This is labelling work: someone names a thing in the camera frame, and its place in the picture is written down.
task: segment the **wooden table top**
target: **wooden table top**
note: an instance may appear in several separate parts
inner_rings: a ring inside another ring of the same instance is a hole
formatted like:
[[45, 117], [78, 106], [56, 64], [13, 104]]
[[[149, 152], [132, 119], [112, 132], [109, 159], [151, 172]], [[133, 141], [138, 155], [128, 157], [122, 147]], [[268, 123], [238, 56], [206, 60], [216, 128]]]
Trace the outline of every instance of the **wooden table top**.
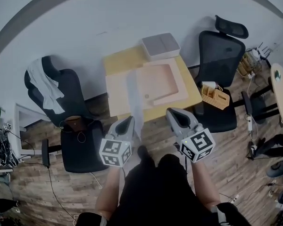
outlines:
[[[185, 83], [189, 97], [185, 100], [180, 100], [168, 104], [156, 106], [152, 109], [143, 110], [144, 122], [156, 119], [166, 115], [166, 109], [169, 107], [187, 108], [192, 105], [198, 104], [202, 101], [198, 88], [193, 80], [187, 66], [185, 65], [181, 56], [175, 57], [179, 71]], [[148, 62], [146, 55], [141, 46], [128, 48], [123, 51], [114, 53], [104, 57], [104, 67], [106, 75], [124, 72], [127, 70], [142, 67], [144, 63]], [[128, 117], [130, 114], [119, 115], [117, 118], [122, 119]]]
[[[277, 81], [275, 78], [276, 71], [280, 74], [280, 80]], [[275, 99], [278, 105], [278, 109], [283, 121], [283, 67], [279, 64], [273, 64], [270, 69], [270, 76], [272, 79], [273, 90], [275, 94]]]

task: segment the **black office chair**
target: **black office chair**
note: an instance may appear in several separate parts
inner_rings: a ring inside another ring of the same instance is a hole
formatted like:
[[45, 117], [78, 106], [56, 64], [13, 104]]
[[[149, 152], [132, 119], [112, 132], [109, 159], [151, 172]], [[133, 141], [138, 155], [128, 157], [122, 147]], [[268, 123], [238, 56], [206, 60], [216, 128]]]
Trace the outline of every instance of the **black office chair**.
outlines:
[[[228, 36], [245, 39], [248, 31], [242, 24], [233, 23], [216, 16], [215, 27], [220, 32], [202, 31], [199, 35], [200, 68], [195, 81], [200, 87], [202, 81], [215, 81], [222, 88], [232, 84], [239, 62], [245, 52], [245, 45]], [[224, 132], [237, 127], [235, 107], [245, 105], [247, 114], [251, 114], [251, 104], [246, 92], [242, 92], [242, 100], [233, 103], [231, 93], [230, 104], [220, 110], [206, 102], [194, 106], [193, 112], [200, 123], [210, 132]]]
[[[43, 96], [30, 82], [28, 72], [25, 72], [25, 86], [28, 96], [45, 112], [52, 123], [63, 127], [61, 131], [61, 145], [49, 146], [48, 140], [42, 141], [42, 160], [47, 167], [50, 166], [49, 153], [62, 150], [65, 170], [74, 173], [100, 171], [107, 168], [99, 157], [100, 143], [103, 135], [103, 126], [100, 121], [95, 121], [95, 116], [89, 112], [81, 91], [77, 74], [71, 69], [58, 71], [52, 64], [50, 56], [42, 58], [45, 74], [58, 82], [59, 90], [64, 94], [57, 102], [65, 112], [55, 114], [53, 110], [43, 108]], [[70, 116], [81, 116], [87, 130], [80, 133], [74, 132], [64, 123]]]

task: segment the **chair seat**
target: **chair seat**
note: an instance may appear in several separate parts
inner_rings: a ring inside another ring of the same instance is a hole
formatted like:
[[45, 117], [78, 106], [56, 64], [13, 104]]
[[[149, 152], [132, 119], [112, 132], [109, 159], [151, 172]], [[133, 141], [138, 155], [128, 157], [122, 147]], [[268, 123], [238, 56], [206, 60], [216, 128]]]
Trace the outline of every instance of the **chair seat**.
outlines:
[[103, 127], [94, 121], [86, 131], [61, 131], [62, 157], [65, 170], [74, 173], [101, 171], [107, 168], [100, 159], [100, 143]]
[[229, 90], [224, 89], [224, 93], [230, 96], [230, 104], [224, 110], [220, 110], [206, 102], [203, 102], [203, 115], [195, 114], [197, 120], [204, 128], [208, 128], [211, 133], [233, 130], [237, 127], [237, 118], [233, 106], [232, 96]]

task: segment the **wood plank flooring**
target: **wood plank flooring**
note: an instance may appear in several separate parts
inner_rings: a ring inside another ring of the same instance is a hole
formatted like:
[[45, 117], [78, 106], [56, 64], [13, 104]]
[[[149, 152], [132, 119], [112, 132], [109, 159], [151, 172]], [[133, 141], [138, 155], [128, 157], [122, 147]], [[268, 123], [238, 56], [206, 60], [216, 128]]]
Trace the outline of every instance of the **wood plank flooring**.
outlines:
[[[251, 83], [250, 94], [265, 87], [268, 76], [269, 68], [264, 66], [261, 76]], [[241, 78], [239, 74], [236, 74], [234, 82], [229, 88], [233, 101], [241, 98], [241, 91], [246, 91], [248, 84], [249, 79]], [[265, 99], [267, 105], [275, 103], [271, 92], [266, 94]], [[88, 102], [88, 107], [90, 111], [100, 116], [105, 130], [108, 130], [111, 123], [116, 121], [116, 118], [109, 117], [106, 96]], [[205, 158], [205, 163], [219, 192], [230, 197], [239, 194], [239, 198], [235, 203], [237, 205], [241, 202], [238, 205], [239, 211], [252, 225], [267, 226], [274, 219], [277, 210], [273, 199], [267, 196], [269, 188], [262, 185], [272, 181], [272, 179], [266, 177], [266, 169], [276, 159], [249, 161], [246, 158], [250, 138], [247, 132], [247, 122], [244, 119], [244, 107], [236, 108], [236, 113], [237, 128], [230, 132], [213, 134], [217, 145], [214, 152]], [[258, 125], [259, 136], [269, 139], [277, 133], [283, 133], [283, 129], [279, 127], [278, 122], [279, 116], [274, 116], [269, 118], [265, 124]], [[59, 144], [59, 134], [59, 128], [56, 128], [50, 122], [42, 121], [31, 126], [21, 137], [35, 148], [40, 149], [41, 141], [44, 138], [49, 139], [50, 145]], [[173, 146], [174, 142], [175, 137], [165, 118], [158, 118], [145, 123], [142, 130], [142, 143], [146, 145], [155, 162], [158, 162], [166, 153], [178, 155]], [[52, 193], [48, 169], [40, 164], [35, 164], [42, 163], [41, 156], [35, 156], [25, 160], [25, 162], [27, 164], [20, 163], [15, 168], [15, 171], [11, 174], [12, 181], [10, 183], [14, 198], [21, 201], [21, 213], [16, 214], [14, 211], [10, 211], [8, 215], [21, 219], [24, 225], [28, 226], [72, 225], [73, 220], [63, 211]], [[100, 187], [93, 176], [88, 173], [74, 174], [66, 172], [61, 154], [51, 155], [50, 162], [52, 187], [63, 207], [72, 216], [81, 212], [92, 212], [100, 192]], [[134, 155], [125, 166], [126, 173], [136, 164], [138, 164], [138, 159]], [[107, 171], [94, 174], [103, 185]], [[192, 185], [190, 165], [188, 174]], [[120, 190], [124, 185], [123, 175], [121, 177]], [[0, 184], [0, 189], [0, 197], [12, 198], [7, 186]], [[252, 192], [257, 190], [258, 192], [250, 196]], [[221, 199], [224, 202], [228, 201], [228, 198], [222, 195]]]

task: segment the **forearm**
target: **forearm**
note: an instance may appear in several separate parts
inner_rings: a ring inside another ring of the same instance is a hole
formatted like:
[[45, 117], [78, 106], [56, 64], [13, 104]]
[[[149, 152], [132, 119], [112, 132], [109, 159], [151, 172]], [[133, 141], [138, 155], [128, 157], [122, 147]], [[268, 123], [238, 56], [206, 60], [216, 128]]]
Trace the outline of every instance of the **forearm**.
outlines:
[[210, 210], [212, 206], [220, 203], [219, 192], [212, 182], [207, 167], [203, 161], [192, 163], [192, 171], [195, 194], [200, 202]]
[[118, 206], [120, 168], [110, 167], [105, 186], [96, 201], [95, 209], [109, 220]]

